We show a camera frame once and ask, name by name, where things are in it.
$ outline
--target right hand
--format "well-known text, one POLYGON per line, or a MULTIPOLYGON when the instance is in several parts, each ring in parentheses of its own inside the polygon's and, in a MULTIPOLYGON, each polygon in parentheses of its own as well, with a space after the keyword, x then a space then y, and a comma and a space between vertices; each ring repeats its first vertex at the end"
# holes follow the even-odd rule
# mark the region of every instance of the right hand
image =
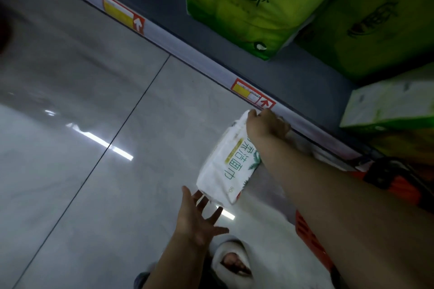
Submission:
POLYGON ((276 117, 273 111, 265 109, 260 114, 250 110, 247 117, 247 136, 255 144, 255 140, 264 136, 275 136, 284 139, 291 129, 289 123, 276 117))

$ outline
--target tissue box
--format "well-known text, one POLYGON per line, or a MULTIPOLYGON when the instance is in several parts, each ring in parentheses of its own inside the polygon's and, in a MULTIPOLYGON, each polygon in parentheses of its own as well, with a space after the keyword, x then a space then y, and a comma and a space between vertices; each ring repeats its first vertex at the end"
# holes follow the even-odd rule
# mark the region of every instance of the tissue box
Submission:
POLYGON ((247 137, 246 111, 229 127, 200 170, 197 186, 210 200, 234 204, 261 159, 247 137))
POLYGON ((434 165, 434 63, 354 90, 340 127, 385 155, 434 165))

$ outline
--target left hand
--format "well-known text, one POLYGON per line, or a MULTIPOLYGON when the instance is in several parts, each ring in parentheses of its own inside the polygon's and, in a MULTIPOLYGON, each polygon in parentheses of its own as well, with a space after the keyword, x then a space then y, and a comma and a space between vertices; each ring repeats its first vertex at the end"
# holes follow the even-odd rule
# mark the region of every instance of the left hand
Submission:
POLYGON ((209 200, 207 197, 203 197, 198 203, 202 196, 203 194, 199 190, 192 195, 186 186, 182 187, 182 203, 178 213, 175 234, 187 236, 199 247, 208 248, 213 237, 229 233, 229 229, 214 226, 223 211, 222 207, 219 207, 208 219, 203 218, 202 212, 209 200))

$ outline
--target right arm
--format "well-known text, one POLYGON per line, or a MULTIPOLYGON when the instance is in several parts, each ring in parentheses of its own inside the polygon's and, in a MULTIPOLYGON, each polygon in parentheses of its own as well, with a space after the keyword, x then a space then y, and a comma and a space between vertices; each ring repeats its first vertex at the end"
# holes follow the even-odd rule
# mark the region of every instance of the right arm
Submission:
POLYGON ((249 113, 261 159, 351 288, 432 288, 434 216, 303 155, 269 110, 249 113))

